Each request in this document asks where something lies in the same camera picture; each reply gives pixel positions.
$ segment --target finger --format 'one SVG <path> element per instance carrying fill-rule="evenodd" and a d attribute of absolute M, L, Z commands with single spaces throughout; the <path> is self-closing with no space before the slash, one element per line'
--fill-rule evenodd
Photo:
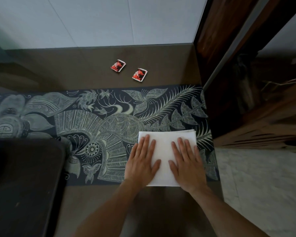
<path fill-rule="evenodd" d="M 187 154 L 188 154 L 190 160 L 196 161 L 195 155 L 193 154 L 193 151 L 192 151 L 192 148 L 191 148 L 191 145 L 190 145 L 190 142 L 188 140 L 185 140 L 184 142 L 185 142 L 186 151 L 187 151 Z"/>
<path fill-rule="evenodd" d="M 169 166 L 170 166 L 170 170 L 174 175 L 174 179 L 178 182 L 178 177 L 179 177 L 178 168 L 176 167 L 175 163 L 172 160 L 169 161 Z"/>
<path fill-rule="evenodd" d="M 199 153 L 199 150 L 197 148 L 197 146 L 194 146 L 194 153 L 195 153 L 195 159 L 198 163 L 201 163 L 201 165 L 203 165 L 203 161 L 202 161 L 202 158 L 201 158 L 201 155 Z"/>
<path fill-rule="evenodd" d="M 132 151 L 130 152 L 129 158 L 128 159 L 133 159 L 136 153 L 136 149 L 137 149 L 138 143 L 134 144 L 134 146 L 132 147 Z"/>
<path fill-rule="evenodd" d="M 181 137 L 178 138 L 178 144 L 179 144 L 179 148 L 180 148 L 180 151 L 181 151 L 184 162 L 189 162 L 190 158 L 188 157 L 186 147 L 185 147 Z"/>
<path fill-rule="evenodd" d="M 148 149 L 147 156 L 146 156 L 147 163 L 151 163 L 151 159 L 152 159 L 153 152 L 155 150 L 155 146 L 156 146 L 156 140 L 152 140 L 150 147 Z"/>
<path fill-rule="evenodd" d="M 143 147 L 141 149 L 141 152 L 140 152 L 140 158 L 146 158 L 146 154 L 147 154 L 147 150 L 148 150 L 148 145 L 149 145 L 149 138 L 150 135 L 146 135 L 145 136 L 145 140 L 144 140 L 144 144 L 143 144 Z"/>
<path fill-rule="evenodd" d="M 176 160 L 178 166 L 180 166 L 181 163 L 183 162 L 183 158 L 182 158 L 182 155 L 179 152 L 178 148 L 176 147 L 176 144 L 174 141 L 171 143 L 171 147 L 172 147 L 172 151 L 174 153 L 175 160 Z"/>
<path fill-rule="evenodd" d="M 145 137 L 142 137 L 138 143 L 138 146 L 137 146 L 137 149 L 136 149 L 136 154 L 135 154 L 135 158 L 137 158 L 140 153 L 141 153 L 141 148 L 143 147 L 143 144 L 144 144 L 144 141 L 145 141 Z"/>
<path fill-rule="evenodd" d="M 154 163 L 154 165 L 153 165 L 153 167 L 152 167 L 152 169 L 151 169 L 151 174 L 152 174 L 153 177 L 155 176 L 155 174 L 156 174 L 157 171 L 159 170 L 159 168 L 160 168 L 160 164 L 161 164 L 161 159 L 158 159 L 158 160 Z"/>

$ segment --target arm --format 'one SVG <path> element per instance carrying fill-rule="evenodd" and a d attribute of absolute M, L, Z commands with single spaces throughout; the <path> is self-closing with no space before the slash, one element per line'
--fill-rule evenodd
<path fill-rule="evenodd" d="M 194 146 L 194 155 L 188 140 L 185 140 L 184 145 L 179 138 L 178 144 L 181 153 L 172 142 L 177 166 L 170 160 L 171 171 L 182 189 L 189 192 L 203 209 L 217 236 L 268 236 L 221 201 L 206 185 L 206 175 L 197 146 Z"/>
<path fill-rule="evenodd" d="M 114 195 L 89 215 L 77 228 L 75 237 L 119 236 L 130 204 L 137 193 L 154 178 L 160 167 L 157 160 L 151 168 L 156 141 L 149 145 L 149 135 L 135 144 L 125 167 L 125 180 Z"/>

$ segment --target hand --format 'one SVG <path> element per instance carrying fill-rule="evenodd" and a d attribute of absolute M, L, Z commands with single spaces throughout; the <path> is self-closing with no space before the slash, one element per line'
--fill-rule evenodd
<path fill-rule="evenodd" d="M 139 191 L 154 178 L 160 167 L 158 159 L 151 167 L 151 158 L 155 150 L 156 141 L 152 140 L 150 147 L 149 135 L 142 137 L 139 144 L 135 144 L 125 167 L 125 181 L 131 181 Z"/>
<path fill-rule="evenodd" d="M 177 166 L 172 160 L 169 161 L 175 180 L 182 189 L 190 194 L 207 188 L 205 170 L 197 146 L 194 146 L 194 155 L 188 140 L 185 140 L 184 145 L 182 138 L 178 138 L 178 144 L 181 153 L 178 151 L 176 144 L 171 143 Z"/>

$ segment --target forearm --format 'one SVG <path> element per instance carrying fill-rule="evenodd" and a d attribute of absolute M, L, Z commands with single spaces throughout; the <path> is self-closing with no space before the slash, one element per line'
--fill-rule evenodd
<path fill-rule="evenodd" d="M 218 237 L 268 236 L 245 217 L 221 201 L 209 187 L 191 193 L 201 206 Z"/>
<path fill-rule="evenodd" d="M 119 236 L 138 188 L 129 181 L 121 183 L 114 195 L 89 215 L 77 228 L 75 237 Z"/>

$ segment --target marble floor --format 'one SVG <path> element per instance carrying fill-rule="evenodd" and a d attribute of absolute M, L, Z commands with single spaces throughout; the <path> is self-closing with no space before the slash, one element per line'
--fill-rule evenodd
<path fill-rule="evenodd" d="M 296 237 L 296 153 L 215 151 L 225 202 L 271 237 Z"/>

